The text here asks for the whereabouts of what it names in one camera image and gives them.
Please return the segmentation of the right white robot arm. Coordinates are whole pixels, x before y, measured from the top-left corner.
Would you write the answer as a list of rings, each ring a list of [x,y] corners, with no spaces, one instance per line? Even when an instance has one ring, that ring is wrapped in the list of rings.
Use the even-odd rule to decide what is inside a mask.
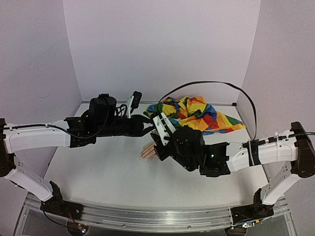
[[[274,204],[281,195],[300,179],[315,174],[315,150],[309,134],[299,122],[293,122],[291,129],[283,135],[243,143],[207,145],[201,131],[187,126],[175,131],[158,128],[151,137],[155,142],[154,151],[161,161],[171,157],[187,171],[199,170],[206,177],[284,162],[278,174],[255,192],[252,204],[231,209],[233,225],[249,224],[272,216]]]

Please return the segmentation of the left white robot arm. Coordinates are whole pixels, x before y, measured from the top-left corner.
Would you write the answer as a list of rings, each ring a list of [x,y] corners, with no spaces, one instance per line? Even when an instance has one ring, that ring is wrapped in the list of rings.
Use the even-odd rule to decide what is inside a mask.
[[[72,221],[81,219],[83,205],[64,200],[57,184],[26,168],[15,152],[45,147],[79,148],[95,144],[100,137],[143,137],[154,126],[150,119],[133,114],[141,96],[135,91],[125,104],[117,106],[114,97],[100,94],[90,100],[81,116],[44,124],[13,125],[1,118],[0,176],[40,199],[43,213]]]

